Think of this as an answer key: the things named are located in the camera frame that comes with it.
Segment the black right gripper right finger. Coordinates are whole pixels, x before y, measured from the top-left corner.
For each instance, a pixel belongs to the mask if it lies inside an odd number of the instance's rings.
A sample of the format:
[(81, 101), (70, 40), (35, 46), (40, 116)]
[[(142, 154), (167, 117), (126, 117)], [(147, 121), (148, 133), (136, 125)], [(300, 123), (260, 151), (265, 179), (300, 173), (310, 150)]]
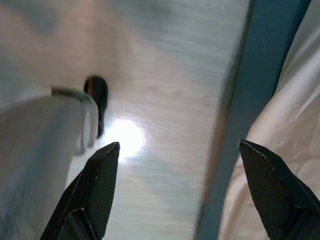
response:
[(320, 200), (313, 191), (266, 147), (242, 139), (238, 149), (270, 240), (320, 240)]

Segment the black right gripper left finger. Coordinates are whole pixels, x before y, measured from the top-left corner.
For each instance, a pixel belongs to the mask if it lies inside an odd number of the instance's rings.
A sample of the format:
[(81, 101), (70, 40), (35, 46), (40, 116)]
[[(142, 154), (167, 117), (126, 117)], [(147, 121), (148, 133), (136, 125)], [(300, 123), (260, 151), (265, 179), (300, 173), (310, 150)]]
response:
[(98, 149), (64, 190), (40, 240), (102, 240), (114, 200), (120, 143)]

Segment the beige sheeted mattress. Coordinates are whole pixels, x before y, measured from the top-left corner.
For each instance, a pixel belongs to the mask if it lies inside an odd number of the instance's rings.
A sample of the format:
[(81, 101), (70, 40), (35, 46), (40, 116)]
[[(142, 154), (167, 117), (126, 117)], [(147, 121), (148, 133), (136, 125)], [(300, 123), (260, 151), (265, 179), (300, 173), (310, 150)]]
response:
[[(320, 200), (320, 0), (310, 1), (276, 91), (246, 138), (279, 155)], [(218, 240), (269, 240), (241, 158), (227, 188)]]

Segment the teal bed base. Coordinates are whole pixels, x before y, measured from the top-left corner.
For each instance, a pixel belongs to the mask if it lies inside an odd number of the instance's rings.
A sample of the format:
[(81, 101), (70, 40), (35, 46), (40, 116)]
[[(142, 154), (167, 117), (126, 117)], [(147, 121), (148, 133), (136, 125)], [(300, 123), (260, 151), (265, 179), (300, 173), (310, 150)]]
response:
[(311, 0), (249, 0), (235, 57), (218, 104), (193, 240), (218, 240), (238, 141), (275, 93), (285, 59)]

